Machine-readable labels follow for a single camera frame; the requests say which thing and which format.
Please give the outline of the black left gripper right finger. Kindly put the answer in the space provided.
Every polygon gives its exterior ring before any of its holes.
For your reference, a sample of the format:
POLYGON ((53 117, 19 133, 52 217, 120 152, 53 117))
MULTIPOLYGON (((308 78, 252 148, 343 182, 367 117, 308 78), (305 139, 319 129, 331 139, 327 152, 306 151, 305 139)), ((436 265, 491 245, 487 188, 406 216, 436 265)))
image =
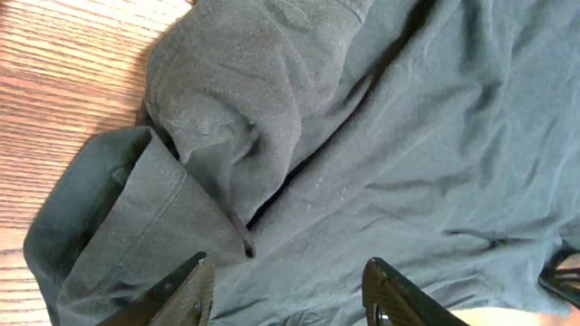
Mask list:
POLYGON ((364 267, 362 306, 368 326, 468 326, 379 257, 364 267))

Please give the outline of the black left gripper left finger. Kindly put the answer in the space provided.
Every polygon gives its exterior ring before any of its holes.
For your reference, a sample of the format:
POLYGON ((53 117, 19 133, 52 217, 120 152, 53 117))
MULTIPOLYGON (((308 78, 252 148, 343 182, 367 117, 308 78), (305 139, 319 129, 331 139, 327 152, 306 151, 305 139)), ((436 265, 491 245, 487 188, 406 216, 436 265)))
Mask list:
POLYGON ((207 326, 214 288, 213 259, 198 252, 99 326, 207 326))

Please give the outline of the black t-shirt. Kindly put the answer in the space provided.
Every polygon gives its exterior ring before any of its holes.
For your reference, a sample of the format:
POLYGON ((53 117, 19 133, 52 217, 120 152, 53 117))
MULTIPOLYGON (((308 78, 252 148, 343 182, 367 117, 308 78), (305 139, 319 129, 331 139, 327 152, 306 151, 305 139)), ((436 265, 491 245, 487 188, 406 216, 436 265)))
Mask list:
POLYGON ((152 48, 140 123, 90 139, 24 240, 56 325, 186 261, 213 325, 354 325, 381 257, 446 308, 568 312, 576 1, 200 1, 152 48))

